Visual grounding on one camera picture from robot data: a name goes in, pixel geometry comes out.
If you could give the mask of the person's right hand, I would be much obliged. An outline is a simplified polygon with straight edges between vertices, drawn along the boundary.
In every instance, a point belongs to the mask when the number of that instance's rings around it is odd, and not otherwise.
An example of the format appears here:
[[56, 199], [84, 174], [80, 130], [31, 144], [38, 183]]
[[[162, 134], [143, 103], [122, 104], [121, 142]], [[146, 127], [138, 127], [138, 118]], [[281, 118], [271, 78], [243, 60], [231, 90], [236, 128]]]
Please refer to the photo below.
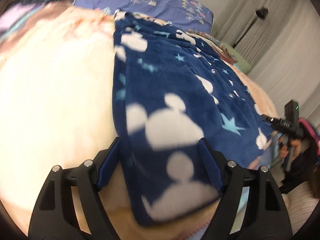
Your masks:
[[[290, 153], [290, 151], [288, 150], [288, 146], [285, 145], [283, 143], [284, 137], [281, 136], [278, 139], [278, 146], [279, 146], [279, 156], [281, 159], [284, 159], [287, 157], [287, 155]], [[301, 153], [301, 148], [302, 148], [302, 143], [301, 140], [299, 139], [295, 139], [295, 140], [291, 140], [291, 149], [293, 149], [293, 156], [292, 156], [292, 160], [295, 160]]]

